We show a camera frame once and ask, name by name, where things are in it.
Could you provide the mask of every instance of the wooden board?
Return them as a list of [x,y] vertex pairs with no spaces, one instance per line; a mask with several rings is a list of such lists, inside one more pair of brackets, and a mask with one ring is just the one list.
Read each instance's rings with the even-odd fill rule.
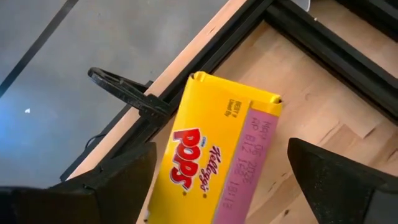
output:
[[[234,1],[228,7],[238,4],[241,2]],[[310,13],[397,76],[398,66],[394,61],[398,58],[397,45],[388,37],[332,0],[314,1]],[[214,24],[210,24],[205,30],[211,30],[208,28]],[[201,37],[207,38],[202,32],[197,38]],[[168,85],[175,76],[173,72],[183,67],[177,68],[175,63],[185,62],[185,58],[190,59],[197,52],[197,49],[187,52],[189,49],[193,49],[191,45],[158,80]],[[260,24],[215,75],[281,94],[284,100],[284,110],[246,223],[317,223],[287,159],[287,141],[291,137],[398,175],[398,128],[268,24]],[[158,80],[155,83],[160,93],[160,86],[165,85]],[[154,138],[158,145],[158,165],[172,123],[173,120]],[[138,223],[143,223],[149,195]]]

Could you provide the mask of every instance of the gray concrete floor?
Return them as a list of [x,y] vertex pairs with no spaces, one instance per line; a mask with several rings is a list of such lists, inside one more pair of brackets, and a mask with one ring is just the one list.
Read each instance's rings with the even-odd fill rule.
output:
[[[0,82],[64,2],[0,1]],[[57,184],[124,106],[87,70],[155,80],[225,2],[80,0],[0,98],[0,185]]]

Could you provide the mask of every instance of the black plastic clip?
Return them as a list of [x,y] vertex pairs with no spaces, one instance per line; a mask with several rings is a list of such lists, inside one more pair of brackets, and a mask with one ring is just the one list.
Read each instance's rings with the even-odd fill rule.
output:
[[144,94],[152,81],[143,85],[100,68],[90,68],[88,76],[101,88],[136,108],[140,116],[154,125],[161,126],[169,120],[170,105],[153,94]]

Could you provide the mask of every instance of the yellow cereal box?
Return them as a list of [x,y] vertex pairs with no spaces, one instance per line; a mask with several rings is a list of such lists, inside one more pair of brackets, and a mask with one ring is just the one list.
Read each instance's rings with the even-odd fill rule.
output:
[[150,198],[150,224],[242,224],[282,110],[280,96],[196,72]]

